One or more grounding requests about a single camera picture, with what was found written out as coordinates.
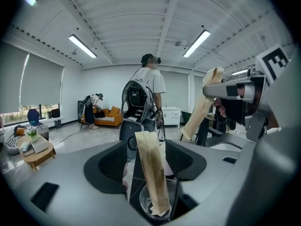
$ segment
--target person bending over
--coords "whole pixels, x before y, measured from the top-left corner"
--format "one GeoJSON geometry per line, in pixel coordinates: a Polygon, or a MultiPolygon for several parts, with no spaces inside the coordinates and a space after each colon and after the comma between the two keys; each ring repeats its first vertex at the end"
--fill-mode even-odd
{"type": "Polygon", "coordinates": [[[92,130],[98,129],[98,126],[94,125],[94,115],[93,115],[93,107],[97,110],[100,110],[97,102],[98,100],[103,100],[102,94],[91,95],[91,103],[90,105],[86,105],[85,109],[85,120],[89,124],[89,128],[92,130]]]}
{"type": "MultiPolygon", "coordinates": [[[[162,107],[161,94],[166,92],[165,84],[162,75],[157,70],[158,59],[152,54],[146,54],[141,59],[142,68],[136,72],[133,79],[142,80],[148,84],[155,99],[155,110],[162,107]]],[[[155,130],[155,120],[144,120],[142,123],[144,130],[153,132],[155,130]]]]}

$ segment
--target brown paper bag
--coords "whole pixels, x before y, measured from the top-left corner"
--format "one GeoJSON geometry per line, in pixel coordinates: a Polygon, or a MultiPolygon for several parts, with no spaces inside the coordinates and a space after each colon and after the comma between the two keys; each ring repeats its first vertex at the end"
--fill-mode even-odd
{"type": "Polygon", "coordinates": [[[170,203],[165,180],[162,155],[155,132],[136,132],[136,140],[141,164],[150,193],[153,207],[152,215],[162,216],[170,210],[170,203]]]}
{"type": "MultiPolygon", "coordinates": [[[[222,81],[223,72],[224,69],[221,67],[208,71],[205,76],[203,86],[220,83],[222,81]]],[[[188,122],[181,130],[181,133],[183,134],[182,140],[187,140],[187,141],[191,140],[196,129],[207,115],[207,112],[209,111],[210,106],[214,100],[214,97],[204,96],[203,89],[201,90],[202,90],[201,96],[196,102],[191,117],[189,118],[188,122]]]]}

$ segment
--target backpack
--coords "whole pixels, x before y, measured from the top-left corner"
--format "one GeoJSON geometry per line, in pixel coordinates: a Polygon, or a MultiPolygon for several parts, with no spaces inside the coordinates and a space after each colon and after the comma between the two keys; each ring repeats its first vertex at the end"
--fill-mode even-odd
{"type": "Polygon", "coordinates": [[[85,113],[86,106],[89,106],[92,104],[91,96],[86,96],[84,98],[84,100],[82,100],[79,104],[83,105],[83,106],[79,107],[79,111],[78,111],[78,117],[81,118],[85,113]]]}
{"type": "Polygon", "coordinates": [[[82,105],[89,106],[91,105],[91,96],[86,96],[84,100],[81,102],[82,105]]]}
{"type": "Polygon", "coordinates": [[[147,81],[151,76],[151,71],[146,76],[146,80],[130,80],[122,92],[121,113],[124,119],[130,119],[142,123],[145,119],[150,119],[155,113],[155,99],[149,88],[147,81]]]}

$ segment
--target sofa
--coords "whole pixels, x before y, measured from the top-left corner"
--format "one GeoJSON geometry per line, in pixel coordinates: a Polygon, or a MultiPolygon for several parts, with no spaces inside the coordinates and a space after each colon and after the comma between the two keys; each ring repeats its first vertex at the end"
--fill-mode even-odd
{"type": "MultiPolygon", "coordinates": [[[[123,117],[121,114],[121,111],[117,107],[112,107],[110,110],[109,109],[101,109],[100,111],[97,111],[95,107],[93,107],[93,113],[99,113],[99,112],[104,113],[103,118],[96,118],[94,116],[94,124],[97,126],[119,126],[122,123],[123,117]]],[[[85,121],[85,114],[81,117],[81,122],[86,123],[85,121]]]]}

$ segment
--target cap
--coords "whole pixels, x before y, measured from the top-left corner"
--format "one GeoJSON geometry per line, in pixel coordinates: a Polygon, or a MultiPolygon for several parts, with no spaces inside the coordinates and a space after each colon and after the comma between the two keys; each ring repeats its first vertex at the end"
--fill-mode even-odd
{"type": "Polygon", "coordinates": [[[147,62],[149,60],[149,58],[154,58],[154,55],[152,55],[152,54],[143,55],[142,59],[141,59],[141,63],[144,64],[145,62],[147,62]]]}

